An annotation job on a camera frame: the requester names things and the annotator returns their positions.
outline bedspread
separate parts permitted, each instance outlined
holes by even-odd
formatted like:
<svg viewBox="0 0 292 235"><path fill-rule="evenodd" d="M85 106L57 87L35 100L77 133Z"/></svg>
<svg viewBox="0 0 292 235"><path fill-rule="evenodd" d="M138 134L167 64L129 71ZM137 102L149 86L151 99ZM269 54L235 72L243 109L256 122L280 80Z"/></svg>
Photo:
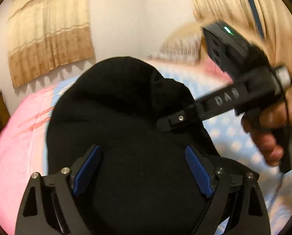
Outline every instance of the bedspread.
<svg viewBox="0 0 292 235"><path fill-rule="evenodd" d="M185 84L194 98L224 85L196 67L146 61L166 78ZM18 209L30 175L47 175L45 133L51 112L60 96L75 82L71 78L27 97L10 119L0 137L0 224L14 235ZM259 185L265 198L272 228L277 235L292 215L292 172L286 174L278 197L273 200L280 182L278 168L268 167L250 137L243 132L241 117L234 111L204 121L214 145L223 157L231 158L260 173ZM216 234L222 234L225 222Z"/></svg>

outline curtain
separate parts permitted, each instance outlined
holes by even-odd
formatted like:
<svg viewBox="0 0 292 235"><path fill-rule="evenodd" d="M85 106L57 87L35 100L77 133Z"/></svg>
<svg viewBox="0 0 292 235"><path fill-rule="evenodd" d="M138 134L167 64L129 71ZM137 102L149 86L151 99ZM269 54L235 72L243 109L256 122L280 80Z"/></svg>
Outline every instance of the curtain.
<svg viewBox="0 0 292 235"><path fill-rule="evenodd" d="M254 0L262 24L267 56L272 65L284 63L292 74L292 15L282 0ZM222 19L257 32L248 0L193 0L200 22Z"/></svg>
<svg viewBox="0 0 292 235"><path fill-rule="evenodd" d="M94 57L88 0L12 0L8 55L14 88Z"/></svg>

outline silver screw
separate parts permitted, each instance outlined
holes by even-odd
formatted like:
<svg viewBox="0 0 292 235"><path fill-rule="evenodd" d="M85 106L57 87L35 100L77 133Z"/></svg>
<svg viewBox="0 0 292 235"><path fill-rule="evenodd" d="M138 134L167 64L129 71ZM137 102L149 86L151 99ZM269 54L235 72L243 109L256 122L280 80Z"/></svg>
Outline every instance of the silver screw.
<svg viewBox="0 0 292 235"><path fill-rule="evenodd" d="M34 172L31 177L33 179L37 179L38 178L38 172Z"/></svg>
<svg viewBox="0 0 292 235"><path fill-rule="evenodd" d="M222 174L222 173L223 173L223 171L224 171L224 169L223 169L223 168L219 168L219 169L217 169L217 170L216 170L217 174Z"/></svg>
<svg viewBox="0 0 292 235"><path fill-rule="evenodd" d="M255 175L252 172L247 172L246 177L248 177L249 179L253 179Z"/></svg>
<svg viewBox="0 0 292 235"><path fill-rule="evenodd" d="M70 172L70 169L68 168L68 167L65 167L65 168L63 168L62 170L61 170L61 173L62 174L68 174Z"/></svg>

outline blue pad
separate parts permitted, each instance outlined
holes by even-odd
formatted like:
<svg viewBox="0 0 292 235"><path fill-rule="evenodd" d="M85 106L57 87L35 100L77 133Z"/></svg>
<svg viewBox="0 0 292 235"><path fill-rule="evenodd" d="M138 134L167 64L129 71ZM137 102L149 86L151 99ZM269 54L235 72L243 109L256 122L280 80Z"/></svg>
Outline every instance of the blue pad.
<svg viewBox="0 0 292 235"><path fill-rule="evenodd" d="M97 166L100 162L102 152L99 146L96 146L91 154L88 156L84 164L81 166L80 171L75 176L73 193L79 196L84 193L89 181L91 180Z"/></svg>
<svg viewBox="0 0 292 235"><path fill-rule="evenodd" d="M211 178L190 146L185 148L185 160L202 194L212 197Z"/></svg>

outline green light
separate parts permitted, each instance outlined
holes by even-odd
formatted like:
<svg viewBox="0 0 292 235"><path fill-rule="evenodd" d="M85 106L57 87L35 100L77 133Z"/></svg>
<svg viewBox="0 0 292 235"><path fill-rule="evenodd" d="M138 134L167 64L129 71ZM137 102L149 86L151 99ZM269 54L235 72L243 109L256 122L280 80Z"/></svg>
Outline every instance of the green light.
<svg viewBox="0 0 292 235"><path fill-rule="evenodd" d="M230 31L230 29L227 28L226 26L224 27L224 29L225 29L229 34L231 34L231 35L235 35L235 34L233 34L233 33Z"/></svg>

